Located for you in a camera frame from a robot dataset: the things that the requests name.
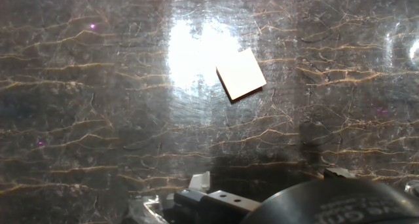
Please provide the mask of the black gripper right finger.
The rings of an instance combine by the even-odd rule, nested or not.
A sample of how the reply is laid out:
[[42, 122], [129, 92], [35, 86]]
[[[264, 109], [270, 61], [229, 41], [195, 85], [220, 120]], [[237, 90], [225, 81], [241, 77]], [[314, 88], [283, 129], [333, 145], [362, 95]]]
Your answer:
[[323, 177], [325, 179], [338, 178], [338, 177], [350, 178], [350, 179], [356, 178], [355, 175], [353, 175], [347, 169], [344, 169], [344, 168], [326, 168], [323, 171]]

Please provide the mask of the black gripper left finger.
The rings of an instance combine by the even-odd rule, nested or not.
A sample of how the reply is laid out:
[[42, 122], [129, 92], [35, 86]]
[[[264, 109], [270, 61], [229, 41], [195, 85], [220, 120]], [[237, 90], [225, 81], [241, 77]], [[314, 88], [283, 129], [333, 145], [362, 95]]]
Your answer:
[[261, 203], [226, 191], [210, 192], [209, 171], [192, 176], [189, 186], [173, 194], [174, 207], [193, 223], [240, 223]]

